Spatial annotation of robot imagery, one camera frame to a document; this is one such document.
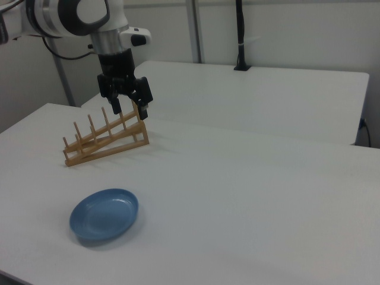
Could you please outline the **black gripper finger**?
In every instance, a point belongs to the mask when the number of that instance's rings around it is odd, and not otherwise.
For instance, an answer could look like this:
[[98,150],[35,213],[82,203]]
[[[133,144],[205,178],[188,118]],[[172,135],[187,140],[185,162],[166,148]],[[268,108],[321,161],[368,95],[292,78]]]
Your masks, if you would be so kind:
[[135,79],[130,98],[137,106],[139,118],[142,121],[148,118],[148,104],[153,101],[153,95],[146,77]]
[[103,98],[106,98],[112,106],[113,113],[115,115],[121,113],[121,106],[118,99],[118,90],[112,77],[99,74],[97,76],[100,94]]

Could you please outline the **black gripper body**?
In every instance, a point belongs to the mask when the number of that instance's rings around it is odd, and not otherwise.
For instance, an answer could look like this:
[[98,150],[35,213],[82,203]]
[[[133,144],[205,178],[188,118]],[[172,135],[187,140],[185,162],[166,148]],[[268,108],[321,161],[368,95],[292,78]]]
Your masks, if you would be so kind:
[[102,69],[97,76],[101,95],[134,92],[135,64],[131,49],[112,55],[98,55],[98,59]]

